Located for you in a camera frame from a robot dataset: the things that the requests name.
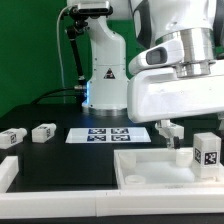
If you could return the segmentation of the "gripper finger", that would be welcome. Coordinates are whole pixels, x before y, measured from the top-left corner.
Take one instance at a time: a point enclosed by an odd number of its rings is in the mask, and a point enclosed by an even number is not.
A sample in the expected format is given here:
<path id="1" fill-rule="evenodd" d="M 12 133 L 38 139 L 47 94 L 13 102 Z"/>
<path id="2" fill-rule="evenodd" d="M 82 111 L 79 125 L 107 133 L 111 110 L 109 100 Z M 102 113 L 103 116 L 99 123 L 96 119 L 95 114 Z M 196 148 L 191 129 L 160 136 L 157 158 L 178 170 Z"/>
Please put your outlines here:
<path id="1" fill-rule="evenodd" d="M 174 149 L 180 149 L 180 138 L 178 136 L 174 136 Z"/>
<path id="2" fill-rule="evenodd" d="M 174 134 L 171 132 L 172 123 L 169 120 L 160 120 L 156 122 L 156 130 L 166 139 L 168 149 L 175 148 Z"/>

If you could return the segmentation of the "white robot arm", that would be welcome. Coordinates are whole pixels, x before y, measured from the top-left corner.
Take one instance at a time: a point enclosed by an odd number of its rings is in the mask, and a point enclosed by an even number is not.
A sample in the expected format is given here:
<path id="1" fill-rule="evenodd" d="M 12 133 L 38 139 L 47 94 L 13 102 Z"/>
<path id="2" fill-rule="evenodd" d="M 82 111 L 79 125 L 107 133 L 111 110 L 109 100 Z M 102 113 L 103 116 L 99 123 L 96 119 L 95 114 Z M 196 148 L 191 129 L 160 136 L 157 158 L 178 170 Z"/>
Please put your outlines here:
<path id="1" fill-rule="evenodd" d="M 224 111 L 224 0 L 67 0 L 88 33 L 93 73 L 82 107 L 154 122 L 176 148 L 173 119 Z"/>

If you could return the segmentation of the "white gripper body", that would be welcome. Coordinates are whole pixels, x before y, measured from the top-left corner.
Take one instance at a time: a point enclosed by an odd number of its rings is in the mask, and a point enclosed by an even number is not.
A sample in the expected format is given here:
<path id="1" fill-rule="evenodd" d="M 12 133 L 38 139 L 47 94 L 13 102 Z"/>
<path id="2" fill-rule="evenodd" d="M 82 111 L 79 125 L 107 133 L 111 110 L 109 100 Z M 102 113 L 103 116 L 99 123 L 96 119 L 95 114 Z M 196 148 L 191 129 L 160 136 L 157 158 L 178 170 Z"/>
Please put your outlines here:
<path id="1" fill-rule="evenodd" d="M 127 111 L 135 123 L 224 112 L 224 63 L 194 78 L 173 68 L 142 71 L 128 84 Z"/>

